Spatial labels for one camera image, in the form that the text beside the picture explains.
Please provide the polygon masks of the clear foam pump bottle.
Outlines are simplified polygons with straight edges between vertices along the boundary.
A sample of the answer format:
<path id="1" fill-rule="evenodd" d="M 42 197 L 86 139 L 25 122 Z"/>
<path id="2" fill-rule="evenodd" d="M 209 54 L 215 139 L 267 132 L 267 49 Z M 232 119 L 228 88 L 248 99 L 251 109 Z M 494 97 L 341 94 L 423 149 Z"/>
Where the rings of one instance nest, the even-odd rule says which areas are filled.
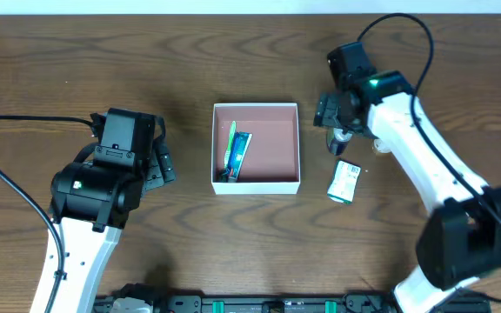
<path id="1" fill-rule="evenodd" d="M 330 128 L 326 134 L 326 145 L 328 151 L 334 156 L 340 156 L 352 138 L 350 132 Z"/>

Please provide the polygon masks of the white cardboard box pink inside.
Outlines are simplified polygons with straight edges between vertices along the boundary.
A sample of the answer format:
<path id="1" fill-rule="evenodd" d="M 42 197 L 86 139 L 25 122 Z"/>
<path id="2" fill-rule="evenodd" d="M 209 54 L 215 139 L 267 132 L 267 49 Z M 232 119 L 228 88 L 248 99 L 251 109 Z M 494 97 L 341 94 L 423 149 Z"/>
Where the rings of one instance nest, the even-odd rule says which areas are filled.
<path id="1" fill-rule="evenodd" d="M 220 180 L 230 127 L 252 134 L 238 180 Z M 296 103 L 216 103 L 210 182 L 217 195 L 295 195 L 301 183 Z"/>

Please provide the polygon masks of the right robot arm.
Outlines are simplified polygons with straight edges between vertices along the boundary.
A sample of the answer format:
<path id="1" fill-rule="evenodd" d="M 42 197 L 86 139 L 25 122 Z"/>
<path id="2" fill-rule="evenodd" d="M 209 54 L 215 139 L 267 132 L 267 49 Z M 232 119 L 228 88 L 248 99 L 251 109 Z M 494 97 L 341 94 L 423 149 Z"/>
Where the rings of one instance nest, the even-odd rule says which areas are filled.
<path id="1" fill-rule="evenodd" d="M 417 240 L 417 267 L 393 290 L 402 312 L 429 312 L 501 268 L 501 187 L 471 170 L 425 115 L 398 71 L 359 68 L 334 75 L 314 125 L 334 139 L 379 140 L 417 189 L 428 220 Z"/>

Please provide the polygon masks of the toothpaste tube white teal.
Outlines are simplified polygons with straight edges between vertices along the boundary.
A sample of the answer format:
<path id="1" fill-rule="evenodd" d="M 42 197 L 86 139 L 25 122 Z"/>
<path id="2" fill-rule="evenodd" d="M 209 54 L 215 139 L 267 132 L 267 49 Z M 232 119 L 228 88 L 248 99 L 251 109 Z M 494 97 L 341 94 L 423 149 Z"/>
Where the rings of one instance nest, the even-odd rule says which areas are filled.
<path id="1" fill-rule="evenodd" d="M 228 183 L 235 183 L 238 180 L 251 139 L 251 133 L 237 132 L 235 134 L 230 147 L 230 157 L 225 171 Z"/>

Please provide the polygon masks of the white green soap packet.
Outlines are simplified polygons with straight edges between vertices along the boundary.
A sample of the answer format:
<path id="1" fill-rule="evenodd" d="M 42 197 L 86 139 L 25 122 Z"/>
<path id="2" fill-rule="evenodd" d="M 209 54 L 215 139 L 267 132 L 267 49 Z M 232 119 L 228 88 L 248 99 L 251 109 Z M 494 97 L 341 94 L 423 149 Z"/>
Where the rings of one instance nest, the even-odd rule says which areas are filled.
<path id="1" fill-rule="evenodd" d="M 343 160 L 338 160 L 327 196 L 338 203 L 352 203 L 361 168 Z"/>

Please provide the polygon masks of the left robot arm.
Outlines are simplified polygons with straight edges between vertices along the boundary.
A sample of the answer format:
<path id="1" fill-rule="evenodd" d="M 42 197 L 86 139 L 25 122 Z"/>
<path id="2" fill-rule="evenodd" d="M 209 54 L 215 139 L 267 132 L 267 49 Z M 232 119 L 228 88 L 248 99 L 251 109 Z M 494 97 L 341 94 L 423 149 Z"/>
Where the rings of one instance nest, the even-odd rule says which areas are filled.
<path id="1" fill-rule="evenodd" d="M 33 312 L 90 312 L 131 211 L 176 174 L 162 117 L 127 110 L 91 116 L 97 141 L 53 177 L 47 245 Z"/>

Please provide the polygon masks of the white floral lotion tube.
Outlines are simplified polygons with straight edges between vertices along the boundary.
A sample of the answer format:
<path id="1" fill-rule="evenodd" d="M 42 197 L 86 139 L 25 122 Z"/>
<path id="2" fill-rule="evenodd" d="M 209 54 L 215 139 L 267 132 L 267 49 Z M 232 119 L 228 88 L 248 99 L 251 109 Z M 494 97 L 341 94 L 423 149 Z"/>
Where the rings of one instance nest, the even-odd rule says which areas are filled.
<path id="1" fill-rule="evenodd" d="M 372 147 L 374 152 L 378 155 L 391 153 L 391 148 L 379 138 L 373 141 Z"/>

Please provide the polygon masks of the green white toothbrush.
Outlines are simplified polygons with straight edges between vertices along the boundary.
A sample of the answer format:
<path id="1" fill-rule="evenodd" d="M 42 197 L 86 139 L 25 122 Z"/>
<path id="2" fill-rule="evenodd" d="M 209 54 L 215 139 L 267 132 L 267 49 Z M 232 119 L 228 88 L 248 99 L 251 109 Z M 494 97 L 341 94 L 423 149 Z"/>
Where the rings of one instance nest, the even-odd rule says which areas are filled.
<path id="1" fill-rule="evenodd" d="M 224 152 L 224 168 L 219 174 L 220 183 L 235 183 L 237 179 L 234 177 L 234 169 L 231 161 L 231 154 L 233 150 L 233 144 L 235 141 L 235 136 L 237 133 L 237 122 L 232 121 L 230 124 L 230 131 L 228 135 L 228 144 Z"/>

